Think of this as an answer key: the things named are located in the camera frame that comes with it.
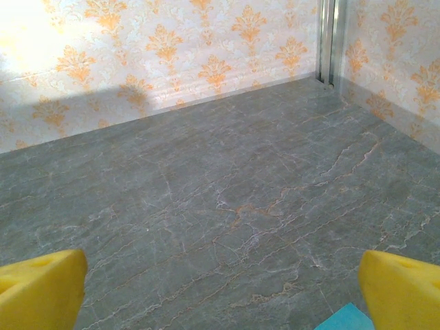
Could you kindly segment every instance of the metal strip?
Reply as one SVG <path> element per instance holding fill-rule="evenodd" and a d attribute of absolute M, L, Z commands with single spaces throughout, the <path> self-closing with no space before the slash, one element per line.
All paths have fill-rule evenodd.
<path fill-rule="evenodd" d="M 333 41 L 331 45 L 330 78 L 329 82 L 340 88 L 342 77 L 342 57 L 344 56 L 345 22 L 347 19 L 347 0 L 335 0 L 333 23 Z"/>
<path fill-rule="evenodd" d="M 322 7 L 322 38 L 320 57 L 321 81 L 330 84 L 331 50 L 333 42 L 333 23 L 335 14 L 335 0 L 324 0 Z"/>
<path fill-rule="evenodd" d="M 321 80 L 321 58 L 322 58 L 322 35 L 324 33 L 324 24 L 322 24 L 322 11 L 324 10 L 324 3 L 318 0 L 318 38 L 316 39 L 316 79 Z"/>

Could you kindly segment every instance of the yellow object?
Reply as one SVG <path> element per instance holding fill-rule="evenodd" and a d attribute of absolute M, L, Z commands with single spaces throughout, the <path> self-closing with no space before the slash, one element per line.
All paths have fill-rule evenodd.
<path fill-rule="evenodd" d="M 0 330 L 72 330 L 86 272 L 81 250 L 0 267 Z"/>
<path fill-rule="evenodd" d="M 359 283 L 376 330 L 440 329 L 440 267 L 367 251 Z"/>

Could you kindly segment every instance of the floor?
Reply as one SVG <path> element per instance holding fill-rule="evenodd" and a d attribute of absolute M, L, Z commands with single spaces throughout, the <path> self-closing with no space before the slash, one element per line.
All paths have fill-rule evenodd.
<path fill-rule="evenodd" d="M 440 156 L 304 79 L 0 155 L 0 264 L 82 248 L 76 329 L 313 329 L 365 249 L 440 263 Z"/>

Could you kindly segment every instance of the wallpaper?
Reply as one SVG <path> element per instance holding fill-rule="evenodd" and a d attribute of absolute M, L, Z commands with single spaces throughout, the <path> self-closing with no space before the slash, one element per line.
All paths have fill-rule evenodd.
<path fill-rule="evenodd" d="M 4 2 L 0 152 L 315 71 L 316 0 Z"/>
<path fill-rule="evenodd" d="M 440 1 L 348 3 L 343 95 L 440 153 Z"/>

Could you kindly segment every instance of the damask wallpaper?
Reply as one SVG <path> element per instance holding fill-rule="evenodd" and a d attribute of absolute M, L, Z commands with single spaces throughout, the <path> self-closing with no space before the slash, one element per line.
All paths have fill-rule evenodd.
<path fill-rule="evenodd" d="M 348 0 L 342 93 L 440 153 L 440 1 Z"/>
<path fill-rule="evenodd" d="M 310 74 L 316 11 L 316 0 L 4 1 L 0 152 Z"/>

